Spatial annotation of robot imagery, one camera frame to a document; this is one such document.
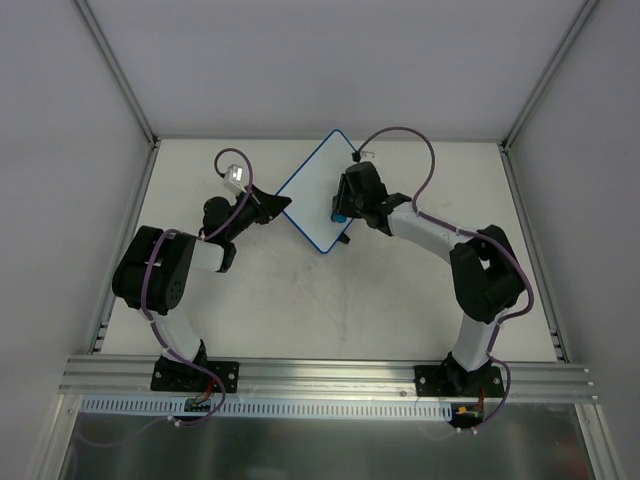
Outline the blue whiteboard eraser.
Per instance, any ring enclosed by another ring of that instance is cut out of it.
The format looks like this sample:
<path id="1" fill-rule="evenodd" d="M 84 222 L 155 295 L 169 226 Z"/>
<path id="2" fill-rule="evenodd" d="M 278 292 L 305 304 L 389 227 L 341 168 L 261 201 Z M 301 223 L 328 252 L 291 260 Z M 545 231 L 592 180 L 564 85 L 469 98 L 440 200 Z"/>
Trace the blue whiteboard eraser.
<path id="1" fill-rule="evenodd" d="M 341 215 L 339 213 L 333 213 L 331 215 L 331 221 L 334 223 L 345 223 L 347 221 L 347 218 L 344 215 Z"/>

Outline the blue framed whiteboard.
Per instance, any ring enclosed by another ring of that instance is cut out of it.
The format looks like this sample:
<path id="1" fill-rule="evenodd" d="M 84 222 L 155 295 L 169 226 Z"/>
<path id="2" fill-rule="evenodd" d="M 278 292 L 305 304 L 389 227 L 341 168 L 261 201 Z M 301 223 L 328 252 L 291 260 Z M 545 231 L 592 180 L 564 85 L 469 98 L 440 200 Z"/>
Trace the blue framed whiteboard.
<path id="1" fill-rule="evenodd" d="M 276 192 L 292 200 L 285 216 L 321 254 L 328 254 L 351 224 L 334 222 L 331 216 L 340 176 L 351 165 L 354 151 L 344 133 L 334 129 Z"/>

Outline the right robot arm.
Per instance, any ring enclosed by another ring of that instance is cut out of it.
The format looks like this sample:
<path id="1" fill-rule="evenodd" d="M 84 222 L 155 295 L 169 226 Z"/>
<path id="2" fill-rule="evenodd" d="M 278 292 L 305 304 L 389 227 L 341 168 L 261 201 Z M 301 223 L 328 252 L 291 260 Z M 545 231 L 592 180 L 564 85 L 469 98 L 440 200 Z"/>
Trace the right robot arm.
<path id="1" fill-rule="evenodd" d="M 420 395 L 477 396 L 490 381 L 490 352 L 500 321 L 508 317 L 528 283 L 505 232 L 496 225 L 468 231 L 414 208 L 412 199 L 390 194 L 370 162 L 340 176 L 332 219 L 362 219 L 390 237 L 407 240 L 444 260 L 463 312 L 458 338 L 442 363 L 419 374 Z"/>

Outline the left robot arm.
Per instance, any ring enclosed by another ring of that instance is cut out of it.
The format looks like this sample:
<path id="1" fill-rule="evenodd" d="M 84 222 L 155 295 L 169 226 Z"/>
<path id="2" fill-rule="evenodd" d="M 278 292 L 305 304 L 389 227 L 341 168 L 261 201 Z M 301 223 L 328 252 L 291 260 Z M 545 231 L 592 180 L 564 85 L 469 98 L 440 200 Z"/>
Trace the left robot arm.
<path id="1" fill-rule="evenodd" d="M 138 229 L 112 279 L 113 294 L 150 324 L 162 358 L 175 363 L 174 378 L 188 390 L 208 381 L 206 347 L 180 306 L 193 270 L 227 272 L 236 257 L 234 240 L 254 224 L 266 225 L 292 203 L 256 187 L 236 201 L 216 196 L 203 206 L 199 237 L 177 230 Z"/>

